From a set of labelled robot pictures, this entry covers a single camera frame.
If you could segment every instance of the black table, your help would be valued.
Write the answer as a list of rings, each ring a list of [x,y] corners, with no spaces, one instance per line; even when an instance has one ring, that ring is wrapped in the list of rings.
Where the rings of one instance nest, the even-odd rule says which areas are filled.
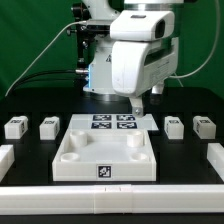
[[[223,184],[206,159],[208,143],[224,143],[224,101],[203,88],[166,88],[159,105],[144,97],[145,113],[151,113],[159,131],[149,132],[157,160],[156,182],[129,184]],[[0,183],[3,186],[97,185],[103,182],[53,182],[52,161],[72,114],[131,113],[128,101],[102,102],[82,96],[81,88],[19,89],[0,101],[0,144],[13,144],[15,163]],[[29,130],[21,140],[6,140],[4,124],[25,115]],[[168,140],[164,117],[177,116],[184,124],[184,140]],[[200,140],[193,132],[193,117],[207,116],[217,125],[215,140]],[[39,140],[39,125],[45,117],[60,117],[61,130],[55,141]],[[106,182],[122,184],[127,182]],[[0,223],[85,222],[93,223],[223,223],[224,214],[105,214],[0,216]]]

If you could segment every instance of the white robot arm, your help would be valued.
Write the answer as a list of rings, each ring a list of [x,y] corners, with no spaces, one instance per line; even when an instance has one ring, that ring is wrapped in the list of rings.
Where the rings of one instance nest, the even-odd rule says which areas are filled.
[[[178,64],[178,37],[164,52],[162,40],[174,31],[172,11],[145,11],[146,3],[183,3],[182,0],[126,0],[138,10],[124,10],[110,28],[117,42],[112,51],[112,85],[118,95],[129,97],[135,116],[143,116],[141,95],[172,75]],[[160,52],[160,57],[153,55]]]
[[[183,2],[125,0],[127,10],[119,13],[108,0],[83,0],[92,18],[84,28],[96,31],[95,57],[84,91],[128,97],[133,114],[142,117],[142,94],[176,71],[178,37],[172,36],[175,15],[169,5]],[[108,35],[97,33],[101,27],[107,27]]]

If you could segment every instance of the green backdrop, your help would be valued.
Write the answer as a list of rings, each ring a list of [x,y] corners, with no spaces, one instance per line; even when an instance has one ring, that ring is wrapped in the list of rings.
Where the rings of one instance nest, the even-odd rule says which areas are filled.
[[[77,0],[0,0],[0,97],[46,47],[53,37],[74,18],[71,5]],[[111,0],[114,8],[122,8],[123,1]],[[221,11],[224,1],[220,0]],[[177,74],[195,70],[207,58],[215,36],[214,0],[198,0],[182,8],[180,57]],[[214,57],[197,75],[183,79],[184,86],[211,89],[224,98],[224,30]],[[75,37],[63,34],[28,74],[51,69],[76,66]],[[167,86],[178,86],[176,80],[167,80]],[[41,83],[44,86],[64,83]]]

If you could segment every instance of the white plastic panel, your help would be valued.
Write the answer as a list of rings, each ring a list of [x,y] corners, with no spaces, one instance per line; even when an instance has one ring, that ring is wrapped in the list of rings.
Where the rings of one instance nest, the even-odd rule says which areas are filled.
[[[2,187],[0,215],[224,212],[223,185]]]
[[[172,39],[172,51],[159,60],[145,63],[146,56],[161,46],[152,43],[117,41],[112,51],[112,84],[118,95],[138,97],[172,75],[178,64],[179,39]]]
[[[164,35],[156,38],[156,27],[163,20]],[[110,26],[110,37],[125,41],[155,41],[170,36],[174,30],[174,13],[171,11],[124,10]]]

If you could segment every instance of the white block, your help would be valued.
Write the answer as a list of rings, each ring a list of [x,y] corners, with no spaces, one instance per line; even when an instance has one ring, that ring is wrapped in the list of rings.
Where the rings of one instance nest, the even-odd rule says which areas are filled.
[[[164,130],[169,139],[184,138],[184,125],[178,117],[165,117]]]
[[[208,144],[207,159],[224,181],[224,148],[219,143]]]
[[[60,119],[58,117],[47,117],[40,125],[41,140],[55,140],[60,131]]]
[[[215,139],[216,125],[208,117],[194,117],[193,129],[201,139]]]
[[[0,182],[15,161],[13,145],[2,145],[0,147]]]
[[[4,127],[6,139],[20,139],[28,130],[28,118],[13,117]]]

